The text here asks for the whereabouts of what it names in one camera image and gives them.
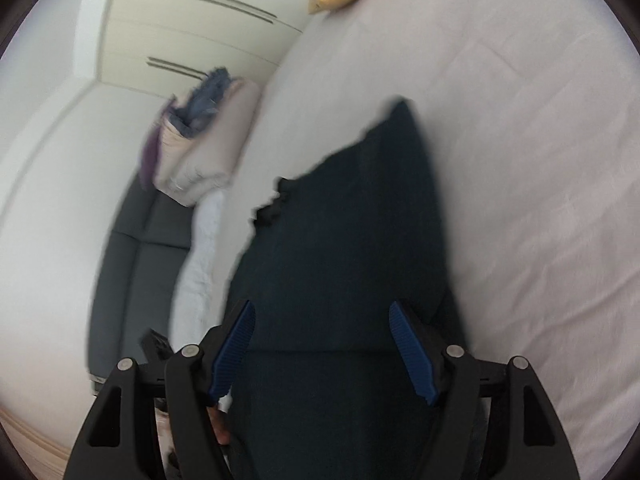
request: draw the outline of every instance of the folded blanket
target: folded blanket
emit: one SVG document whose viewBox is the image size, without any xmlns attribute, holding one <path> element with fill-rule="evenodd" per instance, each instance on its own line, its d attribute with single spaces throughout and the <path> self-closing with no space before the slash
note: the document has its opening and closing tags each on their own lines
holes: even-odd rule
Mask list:
<svg viewBox="0 0 640 480">
<path fill-rule="evenodd" d="M 257 212 L 226 303 L 246 298 L 257 310 L 229 412 L 232 473 L 408 480 L 438 409 L 413 390 L 388 308 L 404 300 L 447 342 L 464 341 L 434 179 L 407 104 L 278 191 Z M 472 448 L 466 478 L 478 467 L 479 443 Z"/>
<path fill-rule="evenodd" d="M 216 117 L 232 81 L 226 68 L 215 69 L 193 89 L 184 106 L 176 107 L 168 114 L 169 122 L 181 136 L 187 139 L 197 137 Z"/>
<path fill-rule="evenodd" d="M 231 82 L 212 122 L 196 137 L 185 137 L 176 127 L 175 117 L 165 114 L 154 175 L 156 188 L 191 206 L 210 190 L 225 187 L 251 131 L 260 94 L 260 87 L 253 81 Z"/>
</svg>

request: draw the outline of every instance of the bed linen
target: bed linen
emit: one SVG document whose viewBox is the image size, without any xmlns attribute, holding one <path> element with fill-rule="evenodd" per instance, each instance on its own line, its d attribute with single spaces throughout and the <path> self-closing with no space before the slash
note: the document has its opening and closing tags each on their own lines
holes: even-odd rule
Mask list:
<svg viewBox="0 0 640 480">
<path fill-rule="evenodd" d="M 178 275 L 169 318 L 169 342 L 175 350 L 199 343 L 207 332 L 204 320 L 225 195 L 226 189 L 209 191 L 193 212 L 191 250 Z"/>
<path fill-rule="evenodd" d="M 640 59 L 602 0 L 359 0 L 263 96 L 223 212 L 208 326 L 277 177 L 414 101 L 470 349 L 526 355 L 585 480 L 640 419 Z"/>
</svg>

